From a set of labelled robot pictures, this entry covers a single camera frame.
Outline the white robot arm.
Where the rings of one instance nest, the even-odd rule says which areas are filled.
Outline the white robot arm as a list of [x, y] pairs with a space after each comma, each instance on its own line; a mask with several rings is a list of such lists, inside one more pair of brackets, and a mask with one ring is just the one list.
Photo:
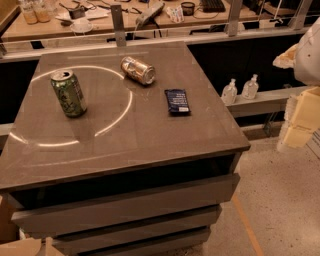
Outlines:
[[307, 86], [298, 96], [287, 100], [277, 145], [279, 151], [301, 148], [320, 128], [320, 18], [297, 44], [277, 56], [273, 65], [292, 68], [295, 79]]

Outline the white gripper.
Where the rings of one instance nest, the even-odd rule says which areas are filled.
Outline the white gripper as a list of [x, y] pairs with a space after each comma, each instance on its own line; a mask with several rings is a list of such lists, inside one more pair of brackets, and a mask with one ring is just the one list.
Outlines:
[[[296, 50], [297, 44], [294, 44], [284, 53], [277, 56], [273, 61], [273, 65], [282, 69], [292, 68]], [[310, 87], [298, 96], [291, 124], [298, 129], [294, 129], [284, 123], [279, 133], [278, 149], [304, 147], [312, 136], [307, 131], [315, 131], [320, 127], [320, 87]]]

